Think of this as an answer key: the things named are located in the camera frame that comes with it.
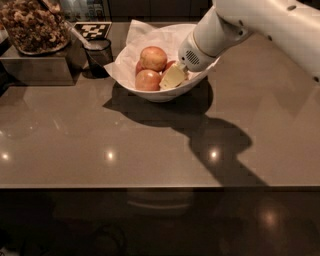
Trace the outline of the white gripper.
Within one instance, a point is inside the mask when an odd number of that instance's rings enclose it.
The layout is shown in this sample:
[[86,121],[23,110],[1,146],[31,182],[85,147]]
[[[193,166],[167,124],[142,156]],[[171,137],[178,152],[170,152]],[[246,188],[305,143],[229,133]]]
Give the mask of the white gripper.
[[190,32],[181,43],[178,58],[181,63],[172,64],[160,82],[160,88],[167,90],[179,86],[191,72],[204,71],[220,56],[221,49],[214,33]]

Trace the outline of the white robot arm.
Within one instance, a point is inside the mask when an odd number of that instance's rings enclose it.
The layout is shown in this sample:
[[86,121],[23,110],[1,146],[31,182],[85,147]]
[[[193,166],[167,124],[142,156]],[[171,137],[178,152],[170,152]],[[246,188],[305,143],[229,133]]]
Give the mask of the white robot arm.
[[320,11],[298,0],[212,0],[213,6],[181,43],[178,62],[164,74],[160,86],[174,88],[186,74],[202,72],[227,49],[251,34],[265,36],[320,79]]

